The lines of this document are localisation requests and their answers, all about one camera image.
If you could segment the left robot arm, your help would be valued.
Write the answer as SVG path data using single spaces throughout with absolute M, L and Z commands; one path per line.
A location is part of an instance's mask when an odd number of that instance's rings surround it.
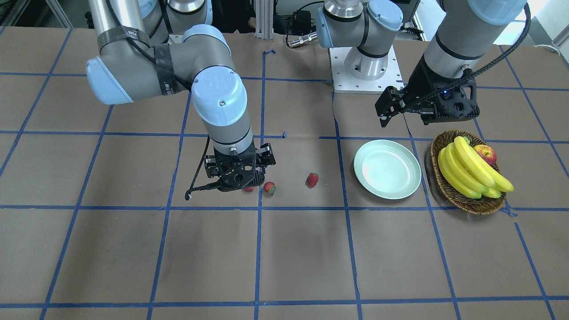
M 381 126 L 400 114 L 416 113 L 425 124 L 469 121 L 480 115 L 476 77 L 510 55 L 532 22 L 525 0 L 439 0 L 445 13 L 404 87 L 388 86 L 375 103 Z M 422 24 L 408 27 L 406 0 L 325 0 L 315 20 L 323 48 L 350 48 L 347 70 L 365 80 L 381 77 L 396 34 L 423 35 Z M 518 39 L 486 65 L 476 65 L 504 29 L 521 13 Z

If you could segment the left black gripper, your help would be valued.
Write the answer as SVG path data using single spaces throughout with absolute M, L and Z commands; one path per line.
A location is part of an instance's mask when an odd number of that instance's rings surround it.
M 406 112 L 428 112 L 427 99 L 435 97 L 445 89 L 458 86 L 459 84 L 453 85 L 454 81 L 456 79 L 435 73 L 427 65 L 425 58 L 421 58 L 404 89 L 398 90 L 394 86 L 388 86 L 376 101 L 375 110 L 380 118 L 380 126 L 385 128 L 394 116 Z

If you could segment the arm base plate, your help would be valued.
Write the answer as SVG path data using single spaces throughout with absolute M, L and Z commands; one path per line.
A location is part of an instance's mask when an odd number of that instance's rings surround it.
M 393 47 L 380 58 L 365 56 L 356 47 L 330 48 L 329 54 L 335 93 L 381 94 L 388 86 L 404 87 Z

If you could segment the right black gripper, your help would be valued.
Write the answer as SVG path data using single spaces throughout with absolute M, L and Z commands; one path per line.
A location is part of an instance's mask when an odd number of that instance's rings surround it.
M 257 158 L 259 168 L 264 169 L 268 166 L 276 165 L 272 144 L 262 144 L 258 148 L 258 155 L 256 154 L 254 142 L 251 142 L 243 152 L 230 150 L 228 153 L 223 153 L 214 148 L 213 156 L 204 156 L 204 168 L 207 177 L 210 179 L 231 174 L 254 176 L 256 174 Z

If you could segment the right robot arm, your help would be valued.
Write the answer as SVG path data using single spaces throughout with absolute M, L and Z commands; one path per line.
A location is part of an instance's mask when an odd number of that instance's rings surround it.
M 124 104 L 189 90 L 215 150 L 210 176 L 272 165 L 255 148 L 248 97 L 210 0 L 91 0 L 99 55 L 87 79 L 104 104 Z

